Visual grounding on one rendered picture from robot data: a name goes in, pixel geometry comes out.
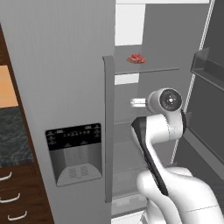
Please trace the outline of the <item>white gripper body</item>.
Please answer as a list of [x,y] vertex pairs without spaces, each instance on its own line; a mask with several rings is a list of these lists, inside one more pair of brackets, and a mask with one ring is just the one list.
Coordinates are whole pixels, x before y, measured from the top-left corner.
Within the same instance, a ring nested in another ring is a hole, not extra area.
[[145,98],[131,99],[130,105],[132,108],[145,108],[146,107],[146,99]]

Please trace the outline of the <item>red raw steak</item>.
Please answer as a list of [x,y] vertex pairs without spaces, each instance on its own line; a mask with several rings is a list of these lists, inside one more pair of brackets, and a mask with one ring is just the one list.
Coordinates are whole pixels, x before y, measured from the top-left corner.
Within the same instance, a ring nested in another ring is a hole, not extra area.
[[146,61],[146,58],[144,58],[141,54],[131,54],[127,61],[134,64],[141,64]]

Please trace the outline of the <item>glass fridge shelf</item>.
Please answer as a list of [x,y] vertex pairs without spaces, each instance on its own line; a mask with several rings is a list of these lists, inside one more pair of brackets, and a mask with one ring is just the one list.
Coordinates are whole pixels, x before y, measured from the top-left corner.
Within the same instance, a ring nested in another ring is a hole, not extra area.
[[[131,54],[141,54],[146,61],[135,64],[127,61]],[[144,52],[140,45],[120,45],[115,47],[115,74],[152,73],[179,70],[179,63],[167,52]]]

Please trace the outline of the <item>grey fridge interior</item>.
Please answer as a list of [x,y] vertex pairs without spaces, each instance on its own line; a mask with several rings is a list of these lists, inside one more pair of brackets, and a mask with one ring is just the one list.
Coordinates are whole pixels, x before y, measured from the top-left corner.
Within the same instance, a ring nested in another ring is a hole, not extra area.
[[132,108],[131,98],[145,97],[160,88],[178,90],[188,99],[193,55],[203,44],[211,0],[167,0],[147,4],[118,4],[115,46],[140,45],[143,52],[169,53],[179,70],[118,74],[115,78],[115,144],[111,224],[137,224],[146,199],[137,192],[137,175],[144,159],[130,136],[130,124],[148,111]]

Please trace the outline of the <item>open grey fridge door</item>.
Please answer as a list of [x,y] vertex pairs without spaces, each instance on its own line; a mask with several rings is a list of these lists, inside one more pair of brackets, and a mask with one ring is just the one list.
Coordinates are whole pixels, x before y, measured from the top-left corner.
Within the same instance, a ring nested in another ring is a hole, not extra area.
[[[224,67],[224,0],[212,0],[208,16],[202,49]],[[224,92],[194,74],[186,114],[173,162],[210,185],[224,214]]]

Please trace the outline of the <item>dark fridge door bin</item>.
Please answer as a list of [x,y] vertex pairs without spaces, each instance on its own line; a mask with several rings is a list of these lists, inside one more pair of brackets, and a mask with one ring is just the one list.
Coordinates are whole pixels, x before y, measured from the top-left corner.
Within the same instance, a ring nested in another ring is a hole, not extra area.
[[224,92],[224,66],[210,60],[209,51],[208,47],[193,55],[191,73]]

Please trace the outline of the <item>grey fridge door with dispenser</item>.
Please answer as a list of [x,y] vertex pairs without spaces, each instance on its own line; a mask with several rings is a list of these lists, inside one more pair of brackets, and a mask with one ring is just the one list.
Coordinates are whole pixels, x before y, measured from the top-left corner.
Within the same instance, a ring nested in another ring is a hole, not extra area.
[[56,185],[46,131],[105,122],[115,0],[0,0],[0,25],[55,224],[110,224],[107,176]]

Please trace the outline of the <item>black water dispenser panel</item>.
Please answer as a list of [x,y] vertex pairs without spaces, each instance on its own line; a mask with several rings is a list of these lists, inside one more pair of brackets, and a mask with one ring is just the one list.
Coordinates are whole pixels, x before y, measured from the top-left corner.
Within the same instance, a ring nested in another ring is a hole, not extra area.
[[45,138],[57,187],[102,177],[102,126],[49,129]]

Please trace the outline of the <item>dark wood drawer front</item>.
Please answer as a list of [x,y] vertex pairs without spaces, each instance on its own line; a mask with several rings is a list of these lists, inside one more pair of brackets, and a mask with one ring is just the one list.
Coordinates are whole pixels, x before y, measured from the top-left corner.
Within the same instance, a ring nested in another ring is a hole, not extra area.
[[[7,216],[18,217],[28,212],[21,220],[8,221]],[[28,206],[6,206],[0,207],[0,224],[54,224],[52,216],[42,204]]]
[[18,186],[40,186],[39,174],[34,164],[21,164],[0,168],[0,177],[12,176],[5,181],[0,181],[0,191]]
[[11,203],[0,204],[0,207],[3,205],[14,207],[42,204],[46,208],[43,193],[37,185],[7,188],[6,190],[0,191],[0,197],[2,200],[8,200],[17,197],[18,193],[20,193],[20,198],[18,200]]

